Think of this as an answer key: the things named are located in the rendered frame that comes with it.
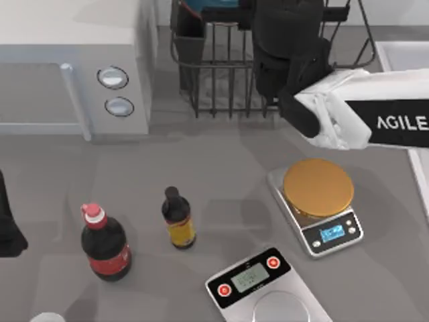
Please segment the pale microwave oven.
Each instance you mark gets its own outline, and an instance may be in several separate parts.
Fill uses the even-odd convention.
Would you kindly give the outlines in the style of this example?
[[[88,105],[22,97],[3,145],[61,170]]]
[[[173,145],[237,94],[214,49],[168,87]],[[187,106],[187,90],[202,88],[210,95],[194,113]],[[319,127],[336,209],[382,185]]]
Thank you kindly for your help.
[[[157,55],[154,0],[0,0],[0,63],[71,64],[92,140],[148,134]],[[128,74],[126,87],[100,84],[109,66]],[[134,104],[129,117],[105,110],[115,97]]]

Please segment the silver scale with red buttons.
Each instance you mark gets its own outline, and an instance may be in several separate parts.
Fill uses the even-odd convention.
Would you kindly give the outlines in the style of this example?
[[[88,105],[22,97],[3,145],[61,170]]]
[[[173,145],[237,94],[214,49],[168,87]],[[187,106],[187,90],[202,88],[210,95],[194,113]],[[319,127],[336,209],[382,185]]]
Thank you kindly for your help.
[[[225,322],[334,322],[275,247],[214,274],[205,287]]]

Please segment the teal dish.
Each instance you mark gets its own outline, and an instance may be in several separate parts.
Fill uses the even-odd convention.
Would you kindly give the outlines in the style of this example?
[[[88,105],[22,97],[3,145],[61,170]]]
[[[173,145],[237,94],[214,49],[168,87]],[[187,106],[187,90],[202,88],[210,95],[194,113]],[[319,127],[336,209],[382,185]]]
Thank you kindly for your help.
[[[191,10],[200,12],[205,7],[236,8],[239,0],[182,0]]]

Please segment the dark cola bottle red label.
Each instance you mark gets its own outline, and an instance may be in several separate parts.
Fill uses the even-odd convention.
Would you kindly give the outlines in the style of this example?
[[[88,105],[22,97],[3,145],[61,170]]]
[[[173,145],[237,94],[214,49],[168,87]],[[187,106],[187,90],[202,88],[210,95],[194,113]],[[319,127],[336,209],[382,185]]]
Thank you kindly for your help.
[[[101,280],[117,282],[132,266],[132,253],[122,224],[97,203],[80,206],[84,227],[80,244],[90,269]]]

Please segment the microwave door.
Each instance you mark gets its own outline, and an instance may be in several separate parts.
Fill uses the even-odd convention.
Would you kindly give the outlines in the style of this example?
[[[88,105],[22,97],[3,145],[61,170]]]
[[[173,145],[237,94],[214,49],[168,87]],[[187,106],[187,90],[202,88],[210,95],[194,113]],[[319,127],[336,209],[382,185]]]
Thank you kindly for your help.
[[[0,135],[82,136],[60,65],[0,63]]]

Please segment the round microwave knob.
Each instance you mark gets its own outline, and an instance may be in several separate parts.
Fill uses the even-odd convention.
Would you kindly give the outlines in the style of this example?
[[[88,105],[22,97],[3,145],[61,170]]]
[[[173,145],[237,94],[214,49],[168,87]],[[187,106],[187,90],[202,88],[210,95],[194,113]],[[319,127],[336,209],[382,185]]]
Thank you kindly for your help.
[[[129,117],[135,110],[134,104],[125,97],[105,101],[105,110],[115,117]]]
[[[97,71],[97,80],[107,89],[119,90],[127,86],[129,76],[123,69],[109,66]]]

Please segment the silver scale with golden plate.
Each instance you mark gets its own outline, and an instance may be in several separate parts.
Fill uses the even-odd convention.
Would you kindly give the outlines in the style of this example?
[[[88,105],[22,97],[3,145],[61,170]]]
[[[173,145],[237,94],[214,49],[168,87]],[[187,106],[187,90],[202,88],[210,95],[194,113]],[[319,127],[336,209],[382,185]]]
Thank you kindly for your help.
[[[364,238],[352,208],[353,181],[338,164],[306,158],[268,172],[267,185],[311,258],[330,255]]]

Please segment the black cutlery holder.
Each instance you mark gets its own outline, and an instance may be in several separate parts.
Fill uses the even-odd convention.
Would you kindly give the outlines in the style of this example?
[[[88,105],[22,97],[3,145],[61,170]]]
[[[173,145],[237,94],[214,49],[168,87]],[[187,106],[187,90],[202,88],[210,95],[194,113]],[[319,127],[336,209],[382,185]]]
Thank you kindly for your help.
[[[180,77],[180,92],[190,92],[194,77],[199,75],[197,67],[202,61],[205,41],[205,24],[197,13],[191,11],[185,0],[172,0],[170,31],[177,51]]]

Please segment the small dark bottle yellow label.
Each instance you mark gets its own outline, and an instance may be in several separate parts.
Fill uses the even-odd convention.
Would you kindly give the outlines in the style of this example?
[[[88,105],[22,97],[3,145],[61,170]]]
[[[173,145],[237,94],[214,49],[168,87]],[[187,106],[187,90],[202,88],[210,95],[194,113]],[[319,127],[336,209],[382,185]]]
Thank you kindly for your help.
[[[190,203],[175,186],[167,187],[164,195],[162,215],[172,245],[178,249],[192,247],[196,240],[196,230],[192,222]]]

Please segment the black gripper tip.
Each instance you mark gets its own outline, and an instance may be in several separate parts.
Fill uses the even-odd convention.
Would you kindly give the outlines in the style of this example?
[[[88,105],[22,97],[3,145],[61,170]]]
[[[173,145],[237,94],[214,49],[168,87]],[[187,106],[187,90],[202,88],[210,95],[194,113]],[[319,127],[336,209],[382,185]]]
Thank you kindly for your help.
[[[11,212],[5,179],[0,170],[0,258],[16,258],[27,249],[27,239]]]

